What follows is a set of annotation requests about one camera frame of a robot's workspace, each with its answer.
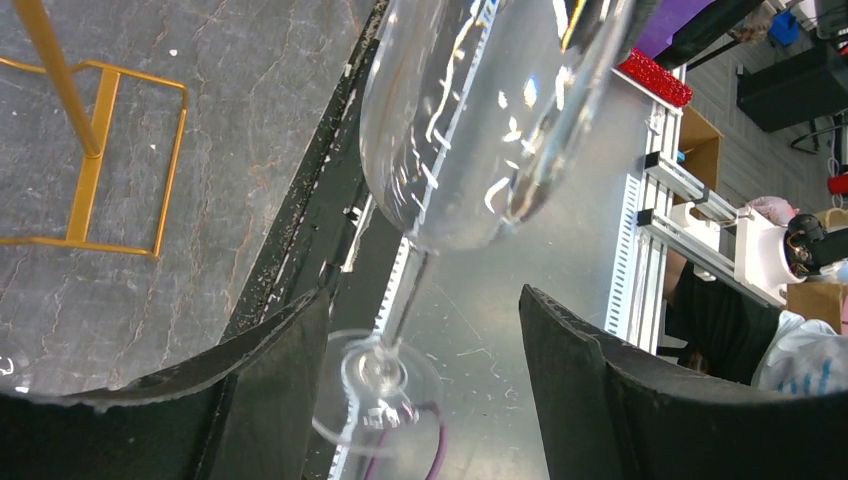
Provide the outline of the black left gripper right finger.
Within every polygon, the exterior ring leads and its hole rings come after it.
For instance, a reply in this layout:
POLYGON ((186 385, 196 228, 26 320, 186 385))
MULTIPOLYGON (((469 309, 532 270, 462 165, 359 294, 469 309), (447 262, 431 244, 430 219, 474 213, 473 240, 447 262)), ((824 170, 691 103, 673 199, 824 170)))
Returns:
POLYGON ((669 363, 531 285, 519 315, 553 479, 843 479, 847 396, 767 392, 669 363))

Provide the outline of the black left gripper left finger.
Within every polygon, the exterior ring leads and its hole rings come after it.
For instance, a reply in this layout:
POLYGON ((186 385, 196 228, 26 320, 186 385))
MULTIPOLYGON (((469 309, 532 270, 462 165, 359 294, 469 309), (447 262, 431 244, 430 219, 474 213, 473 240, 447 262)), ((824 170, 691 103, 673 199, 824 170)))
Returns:
POLYGON ((1 395, 5 479, 298 479, 329 326, 309 291, 118 390, 1 395))

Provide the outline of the clear wine glass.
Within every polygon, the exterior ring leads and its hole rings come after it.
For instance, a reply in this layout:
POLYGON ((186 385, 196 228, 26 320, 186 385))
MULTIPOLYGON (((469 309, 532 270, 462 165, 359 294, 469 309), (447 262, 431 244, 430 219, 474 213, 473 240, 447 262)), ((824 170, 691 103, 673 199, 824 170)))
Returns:
POLYGON ((383 457, 435 415, 441 381, 404 328, 434 257, 515 233, 588 135, 632 1, 392 1, 362 97, 370 201, 407 247, 378 329, 329 336, 312 424, 383 457))

